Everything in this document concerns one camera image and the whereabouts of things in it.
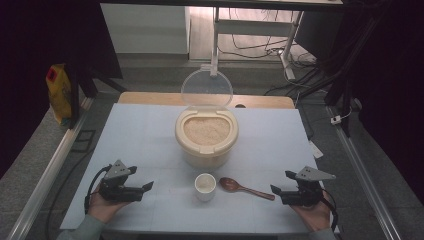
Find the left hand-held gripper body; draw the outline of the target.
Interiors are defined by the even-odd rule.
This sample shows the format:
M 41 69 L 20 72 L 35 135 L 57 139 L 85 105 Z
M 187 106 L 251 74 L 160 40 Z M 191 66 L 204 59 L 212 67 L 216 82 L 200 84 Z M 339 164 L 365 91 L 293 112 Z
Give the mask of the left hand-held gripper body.
M 110 202 L 134 202 L 140 201 L 143 197 L 143 189 L 136 187 L 126 187 L 125 182 L 130 175 L 129 167 L 121 160 L 117 160 L 111 165 L 100 182 L 99 193 Z

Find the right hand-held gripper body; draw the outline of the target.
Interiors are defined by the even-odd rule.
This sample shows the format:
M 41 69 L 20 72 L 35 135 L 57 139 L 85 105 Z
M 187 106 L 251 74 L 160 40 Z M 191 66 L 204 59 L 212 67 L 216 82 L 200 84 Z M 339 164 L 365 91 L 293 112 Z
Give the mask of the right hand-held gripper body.
M 320 182 L 323 180 L 334 180 L 335 175 L 323 172 L 321 170 L 305 166 L 296 174 L 297 191 L 282 191 L 281 200 L 285 205 L 294 206 L 313 206 L 322 198 L 322 187 Z

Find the brown wooden spoon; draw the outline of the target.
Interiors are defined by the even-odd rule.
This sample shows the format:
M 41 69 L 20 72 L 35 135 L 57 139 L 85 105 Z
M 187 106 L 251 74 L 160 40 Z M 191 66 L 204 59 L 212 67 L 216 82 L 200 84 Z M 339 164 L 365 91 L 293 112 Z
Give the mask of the brown wooden spoon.
M 275 196 L 272 194 L 260 192 L 240 185 L 236 180 L 228 177 L 222 177 L 219 180 L 221 187 L 228 192 L 245 191 L 255 196 L 274 201 Z

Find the white cup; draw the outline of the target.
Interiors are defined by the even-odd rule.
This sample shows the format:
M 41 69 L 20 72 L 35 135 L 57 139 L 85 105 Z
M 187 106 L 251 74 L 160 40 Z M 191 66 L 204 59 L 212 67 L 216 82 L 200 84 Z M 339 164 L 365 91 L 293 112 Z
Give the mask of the white cup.
M 210 201 L 215 196 L 216 179 L 209 173 L 202 173 L 195 179 L 196 197 L 202 201 Z

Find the beige rice container clear lid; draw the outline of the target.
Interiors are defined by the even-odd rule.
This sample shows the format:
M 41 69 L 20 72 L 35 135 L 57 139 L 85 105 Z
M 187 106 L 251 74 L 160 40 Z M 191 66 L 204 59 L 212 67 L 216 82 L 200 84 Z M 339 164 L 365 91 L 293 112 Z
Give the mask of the beige rice container clear lid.
M 181 99 L 186 108 L 175 123 L 175 138 L 187 153 L 186 162 L 195 168 L 216 169 L 228 160 L 228 153 L 235 145 L 239 126 L 235 115 L 228 109 L 233 98 L 233 88 L 229 79 L 217 72 L 210 75 L 211 66 L 203 65 L 191 73 L 181 87 Z M 222 118 L 229 122 L 227 138 L 216 144 L 202 146 L 192 142 L 184 133 L 184 123 L 195 117 Z

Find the white rice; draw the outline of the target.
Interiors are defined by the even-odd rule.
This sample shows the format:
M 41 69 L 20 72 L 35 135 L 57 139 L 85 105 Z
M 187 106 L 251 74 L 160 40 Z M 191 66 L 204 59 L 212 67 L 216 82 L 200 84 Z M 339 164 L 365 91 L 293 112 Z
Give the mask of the white rice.
M 202 146 L 216 145 L 224 141 L 230 132 L 230 124 L 222 118 L 195 117 L 184 123 L 184 133 L 194 143 Z

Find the person's left hand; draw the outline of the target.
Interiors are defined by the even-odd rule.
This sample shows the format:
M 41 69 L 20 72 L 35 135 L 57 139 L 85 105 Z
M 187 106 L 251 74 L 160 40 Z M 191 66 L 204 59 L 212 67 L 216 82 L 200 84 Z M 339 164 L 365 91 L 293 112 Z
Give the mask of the person's left hand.
M 102 223 L 109 223 L 115 214 L 128 202 L 109 202 L 106 201 L 99 193 L 93 193 L 89 201 L 88 214 Z

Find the person's right hand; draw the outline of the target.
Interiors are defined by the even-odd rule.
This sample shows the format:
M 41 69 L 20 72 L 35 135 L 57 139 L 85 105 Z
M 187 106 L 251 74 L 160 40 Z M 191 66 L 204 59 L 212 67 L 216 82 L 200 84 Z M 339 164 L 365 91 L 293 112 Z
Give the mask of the person's right hand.
M 311 232 L 330 229 L 330 209 L 322 202 L 311 206 L 293 206 L 294 210 L 305 224 L 306 228 Z

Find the white paper tag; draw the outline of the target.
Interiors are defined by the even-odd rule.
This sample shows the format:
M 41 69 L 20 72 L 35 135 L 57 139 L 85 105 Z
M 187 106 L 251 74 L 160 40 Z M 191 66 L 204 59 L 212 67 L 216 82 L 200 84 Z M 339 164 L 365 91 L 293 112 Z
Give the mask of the white paper tag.
M 315 159 L 319 159 L 324 156 L 323 152 L 314 144 L 313 141 L 310 141 L 309 145 L 311 147 L 312 154 Z

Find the pale blue table mat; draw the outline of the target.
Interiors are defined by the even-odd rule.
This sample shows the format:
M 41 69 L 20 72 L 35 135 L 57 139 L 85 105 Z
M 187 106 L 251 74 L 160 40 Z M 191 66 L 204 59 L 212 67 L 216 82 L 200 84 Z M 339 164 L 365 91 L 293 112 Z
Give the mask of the pale blue table mat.
M 174 128 L 180 106 L 116 104 L 107 119 L 96 149 L 61 224 L 76 228 L 84 218 L 84 198 L 95 174 L 121 160 L 136 167 L 127 183 L 140 187 L 152 183 L 141 201 L 132 203 L 110 222 L 111 231 L 187 234 L 304 233 L 298 215 L 279 199 L 273 201 L 246 191 L 216 189 L 202 202 L 195 195 L 199 170 L 185 161 Z M 248 189 L 268 192 L 273 186 L 294 191 L 287 171 L 313 167 L 310 144 L 297 110 L 234 109 L 239 136 L 227 162 L 213 171 L 217 179 L 230 177 Z

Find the black stand legs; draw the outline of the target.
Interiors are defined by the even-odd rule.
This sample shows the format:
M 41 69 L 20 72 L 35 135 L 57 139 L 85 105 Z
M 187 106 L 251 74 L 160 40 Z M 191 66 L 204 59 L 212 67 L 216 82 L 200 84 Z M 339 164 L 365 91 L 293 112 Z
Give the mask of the black stand legs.
M 94 80 L 98 79 L 102 83 L 108 85 L 119 93 L 126 92 L 127 89 L 117 82 L 108 78 L 105 74 L 101 73 L 93 67 L 82 67 L 75 64 L 66 64 L 65 73 L 68 76 L 71 84 L 70 93 L 70 106 L 71 118 L 69 123 L 70 129 L 75 129 L 77 122 L 80 118 L 80 102 L 79 90 L 82 90 L 84 95 L 88 98 L 95 98 L 98 94 L 97 87 Z
M 327 106 L 335 106 L 341 102 L 341 129 L 347 137 L 350 136 L 349 116 L 351 114 L 351 82 L 348 77 L 337 77 L 324 98 Z

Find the yellow box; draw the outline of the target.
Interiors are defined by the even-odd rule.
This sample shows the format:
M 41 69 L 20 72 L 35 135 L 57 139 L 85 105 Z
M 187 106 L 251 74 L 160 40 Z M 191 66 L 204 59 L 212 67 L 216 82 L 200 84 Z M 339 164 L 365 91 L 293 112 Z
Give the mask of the yellow box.
M 65 65 L 52 65 L 47 72 L 45 81 L 54 117 L 60 125 L 67 125 L 71 120 L 72 110 L 71 83 L 65 71 Z

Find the white cabinet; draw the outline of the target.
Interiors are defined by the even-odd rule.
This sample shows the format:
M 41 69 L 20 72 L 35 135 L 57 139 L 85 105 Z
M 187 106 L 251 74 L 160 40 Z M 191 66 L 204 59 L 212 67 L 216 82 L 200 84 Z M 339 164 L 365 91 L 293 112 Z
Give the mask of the white cabinet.
M 117 53 L 189 53 L 188 7 L 102 3 L 101 9 Z

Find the aluminium rail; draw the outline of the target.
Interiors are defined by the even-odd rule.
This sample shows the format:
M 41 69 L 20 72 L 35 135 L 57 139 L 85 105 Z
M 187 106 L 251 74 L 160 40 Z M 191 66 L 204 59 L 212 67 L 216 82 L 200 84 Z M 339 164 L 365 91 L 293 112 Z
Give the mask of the aluminium rail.
M 401 234 L 389 211 L 383 192 L 378 189 L 371 173 L 368 171 L 362 155 L 357 149 L 351 137 L 347 137 L 341 129 L 341 123 L 332 125 L 330 117 L 327 122 L 335 129 L 343 149 L 349 159 L 351 169 L 355 173 L 354 182 L 358 189 L 358 194 L 348 195 L 353 206 L 344 208 L 343 211 L 349 213 L 351 222 L 349 226 L 359 230 L 363 227 L 363 232 L 379 231 L 385 240 L 402 240 Z
M 28 232 L 40 212 L 40 209 L 44 204 L 94 101 L 94 98 L 85 97 L 79 105 L 79 108 L 82 111 L 80 119 L 76 121 L 75 126 L 72 129 L 67 129 L 64 132 L 60 142 L 55 148 L 54 153 L 49 159 L 48 164 L 45 166 L 43 173 L 36 180 L 36 185 L 31 191 L 31 195 L 25 202 L 25 206 L 22 208 L 22 211 L 6 237 L 6 240 L 24 240 L 28 235 Z

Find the white desk frame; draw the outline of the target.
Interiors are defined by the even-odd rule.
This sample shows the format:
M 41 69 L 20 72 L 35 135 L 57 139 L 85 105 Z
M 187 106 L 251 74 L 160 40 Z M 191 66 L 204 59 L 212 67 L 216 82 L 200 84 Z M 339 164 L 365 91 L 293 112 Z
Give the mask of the white desk frame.
M 213 46 L 211 56 L 210 75 L 216 76 L 218 72 L 218 37 L 220 34 L 234 34 L 247 36 L 270 36 L 285 37 L 286 45 L 284 50 L 279 52 L 279 58 L 282 62 L 284 73 L 287 80 L 294 80 L 295 75 L 289 62 L 289 54 L 294 42 L 299 23 L 303 12 L 298 11 L 291 22 L 269 22 L 269 21 L 251 21 L 251 20 L 230 20 L 221 19 L 220 8 L 214 9 L 213 15 Z

